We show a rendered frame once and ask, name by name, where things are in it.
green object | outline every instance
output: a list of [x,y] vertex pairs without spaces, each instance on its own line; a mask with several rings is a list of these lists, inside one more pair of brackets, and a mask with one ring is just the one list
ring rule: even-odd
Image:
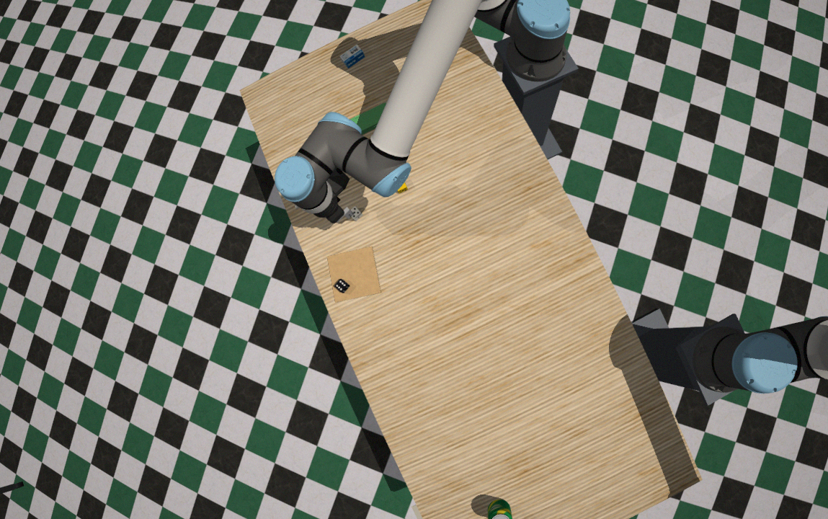
[[493,500],[490,505],[487,505],[487,519],[513,519],[513,514],[509,511],[509,503],[505,500]]

cardboard square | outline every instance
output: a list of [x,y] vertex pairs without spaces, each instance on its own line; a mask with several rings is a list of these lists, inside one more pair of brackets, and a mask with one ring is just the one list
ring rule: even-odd
[[[331,270],[331,290],[334,291],[334,301],[364,298],[374,293],[381,293],[378,271],[375,268],[375,252],[372,247],[328,256],[327,265]],[[347,292],[340,292],[334,288],[338,279],[350,283]]]

checkered floor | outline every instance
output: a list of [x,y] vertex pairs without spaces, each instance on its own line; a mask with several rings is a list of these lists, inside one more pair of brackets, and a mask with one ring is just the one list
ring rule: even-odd
[[[410,3],[0,1],[0,517],[413,517],[239,98]],[[551,162],[628,314],[828,315],[828,1],[572,7]],[[828,381],[664,390],[703,481],[641,519],[828,517]]]

green can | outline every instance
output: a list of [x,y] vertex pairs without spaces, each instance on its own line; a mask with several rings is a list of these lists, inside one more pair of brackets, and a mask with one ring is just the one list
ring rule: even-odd
[[505,500],[493,500],[487,505],[487,519],[513,519],[509,511],[509,503]]

wooden table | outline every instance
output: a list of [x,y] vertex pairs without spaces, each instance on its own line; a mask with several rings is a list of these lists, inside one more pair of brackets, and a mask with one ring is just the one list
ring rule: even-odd
[[[384,103],[428,0],[247,86],[272,171],[321,116]],[[365,58],[347,70],[341,53]],[[410,191],[351,181],[331,224],[289,217],[424,519],[628,519],[700,480],[584,227],[469,32],[409,159]],[[372,247],[378,291],[335,301],[329,257]]]

